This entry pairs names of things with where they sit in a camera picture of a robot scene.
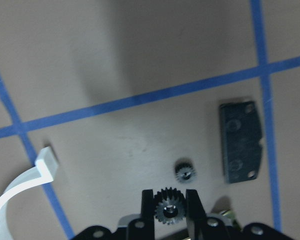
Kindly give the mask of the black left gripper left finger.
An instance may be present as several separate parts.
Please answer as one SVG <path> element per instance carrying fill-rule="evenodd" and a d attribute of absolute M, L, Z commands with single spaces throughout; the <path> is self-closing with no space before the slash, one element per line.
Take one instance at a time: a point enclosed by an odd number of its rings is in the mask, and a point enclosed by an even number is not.
<path fill-rule="evenodd" d="M 154 240 L 154 193 L 152 189 L 146 189 L 141 194 L 141 210 L 139 217 L 129 222 L 126 230 L 127 240 Z"/>

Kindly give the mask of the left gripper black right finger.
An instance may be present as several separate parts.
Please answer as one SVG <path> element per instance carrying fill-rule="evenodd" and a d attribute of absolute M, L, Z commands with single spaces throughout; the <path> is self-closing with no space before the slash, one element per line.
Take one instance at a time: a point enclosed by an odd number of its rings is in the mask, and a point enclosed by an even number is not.
<path fill-rule="evenodd" d="M 198 192 L 185 191 L 186 225 L 191 240 L 229 240 L 230 234 L 224 221 L 217 215 L 206 214 Z"/>

